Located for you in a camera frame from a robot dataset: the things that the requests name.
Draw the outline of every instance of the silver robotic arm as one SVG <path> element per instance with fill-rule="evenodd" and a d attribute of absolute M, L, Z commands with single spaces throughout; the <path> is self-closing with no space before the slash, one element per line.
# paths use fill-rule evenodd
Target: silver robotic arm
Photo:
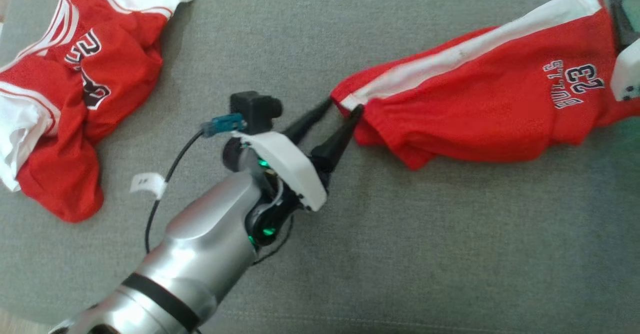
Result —
<path fill-rule="evenodd" d="M 255 92 L 231 96 L 244 119 L 222 155 L 234 173 L 167 225 L 164 239 L 105 300 L 50 334 L 189 334 L 209 320 L 261 248 L 274 243 L 297 209 L 318 211 L 329 176 L 354 133 L 363 108 L 305 156 L 297 148 L 331 106 L 326 101 L 283 133 L 277 99 Z"/>

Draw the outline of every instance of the gray couch cushion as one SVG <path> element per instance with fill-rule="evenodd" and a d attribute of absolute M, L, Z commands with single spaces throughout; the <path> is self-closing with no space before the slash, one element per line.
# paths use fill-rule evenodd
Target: gray couch cushion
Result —
<path fill-rule="evenodd" d="M 148 102 L 98 147 L 105 204 L 70 225 L 0 190 L 0 306 L 56 323 L 97 302 L 144 254 L 151 195 L 228 96 L 283 100 L 284 127 L 348 75 L 499 25 L 550 0 L 196 0 L 164 36 Z M 0 61 L 46 29 L 56 0 L 13 0 Z M 627 0 L 636 23 L 640 0 Z M 337 127 L 334 111 L 309 149 Z M 226 175 L 224 140 L 185 157 L 151 242 Z M 299 214 L 281 254 L 251 268 L 204 333 L 636 333 L 640 329 L 640 122 L 515 164 L 439 158 L 411 172 L 352 145 L 326 207 Z"/>

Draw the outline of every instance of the black cable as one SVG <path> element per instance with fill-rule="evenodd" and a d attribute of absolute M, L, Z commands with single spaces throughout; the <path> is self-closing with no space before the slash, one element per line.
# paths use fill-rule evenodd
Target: black cable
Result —
<path fill-rule="evenodd" d="M 263 261 L 266 261 L 267 259 L 269 259 L 272 256 L 276 255 L 282 249 L 282 247 L 288 242 L 288 240 L 289 240 L 289 238 L 291 236 L 291 232 L 293 232 L 293 214 L 291 215 L 291 218 L 288 220 L 288 229 L 286 230 L 286 234 L 284 236 L 284 239 L 282 239 L 281 243 L 279 243 L 278 246 L 272 252 L 270 252 L 269 254 L 266 254 L 262 258 L 256 260 L 253 264 L 251 264 L 251 266 L 257 266 L 258 264 L 262 263 Z"/>
<path fill-rule="evenodd" d="M 169 183 L 171 177 L 174 176 L 174 172 L 176 171 L 176 167 L 178 167 L 178 163 L 182 160 L 185 153 L 189 150 L 192 145 L 194 145 L 195 141 L 198 140 L 204 134 L 204 130 L 201 129 L 198 131 L 192 138 L 189 139 L 187 144 L 180 150 L 178 156 L 175 157 L 171 168 L 169 168 L 169 172 L 167 172 L 166 177 L 164 178 L 165 183 Z M 158 205 L 160 205 L 160 199 L 156 200 L 153 203 L 153 207 L 151 207 L 151 213 L 149 213 L 149 219 L 146 221 L 146 229 L 144 229 L 144 249 L 146 253 L 149 254 L 151 252 L 151 248 L 149 246 L 149 234 L 151 233 L 151 224 L 154 222 L 154 217 L 156 216 L 156 211 L 158 210 Z"/>

